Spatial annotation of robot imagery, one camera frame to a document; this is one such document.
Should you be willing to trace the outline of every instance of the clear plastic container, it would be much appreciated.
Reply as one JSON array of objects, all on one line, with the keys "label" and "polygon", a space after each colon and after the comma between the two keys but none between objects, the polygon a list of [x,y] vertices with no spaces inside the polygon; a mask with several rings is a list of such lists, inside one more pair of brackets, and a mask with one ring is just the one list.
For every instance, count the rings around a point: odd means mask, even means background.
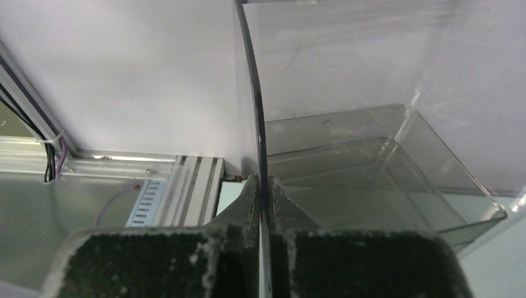
[{"label": "clear plastic container", "polygon": [[414,109],[267,123],[269,173],[320,226],[441,233],[460,250],[506,217]]}]

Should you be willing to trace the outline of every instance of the metal bracket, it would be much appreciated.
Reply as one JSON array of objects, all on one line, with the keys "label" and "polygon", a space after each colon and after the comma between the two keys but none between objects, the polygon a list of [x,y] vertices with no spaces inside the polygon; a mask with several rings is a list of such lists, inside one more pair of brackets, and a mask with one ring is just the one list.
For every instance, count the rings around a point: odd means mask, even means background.
[{"label": "metal bracket", "polygon": [[126,223],[126,228],[151,226],[165,187],[166,181],[145,181]]}]

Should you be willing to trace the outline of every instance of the plastic bin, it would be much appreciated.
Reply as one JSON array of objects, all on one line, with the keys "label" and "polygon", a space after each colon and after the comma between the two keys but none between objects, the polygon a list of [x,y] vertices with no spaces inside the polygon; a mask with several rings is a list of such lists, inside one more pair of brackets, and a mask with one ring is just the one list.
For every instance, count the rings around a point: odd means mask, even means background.
[{"label": "plastic bin", "polygon": [[404,105],[267,123],[269,173],[320,226],[441,233],[461,250],[506,217]]}]

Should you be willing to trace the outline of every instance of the zip tie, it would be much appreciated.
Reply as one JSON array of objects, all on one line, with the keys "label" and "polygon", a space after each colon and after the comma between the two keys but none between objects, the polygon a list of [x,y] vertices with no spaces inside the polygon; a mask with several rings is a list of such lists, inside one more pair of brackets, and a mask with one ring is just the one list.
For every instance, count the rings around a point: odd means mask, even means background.
[{"label": "zip tie", "polygon": [[58,140],[60,140],[60,138],[62,137],[63,133],[64,133],[64,130],[61,130],[60,133],[58,135],[56,135],[55,138],[53,138],[51,140],[37,140],[37,143],[41,143],[41,144],[55,144]]}]

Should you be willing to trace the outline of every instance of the white wall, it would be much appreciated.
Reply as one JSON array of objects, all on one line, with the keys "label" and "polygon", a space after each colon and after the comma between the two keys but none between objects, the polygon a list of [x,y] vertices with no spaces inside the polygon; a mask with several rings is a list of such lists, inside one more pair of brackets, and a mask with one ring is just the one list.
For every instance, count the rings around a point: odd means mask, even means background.
[{"label": "white wall", "polygon": [[0,7],[0,39],[79,148],[223,156],[239,171],[231,1]]},{"label": "white wall", "polygon": [[[80,148],[223,156],[239,171],[231,1],[0,5],[0,38]],[[485,186],[524,186],[526,2],[246,7],[267,120],[411,104]]]},{"label": "white wall", "polygon": [[413,105],[485,186],[526,183],[526,2],[247,6],[266,120]]}]

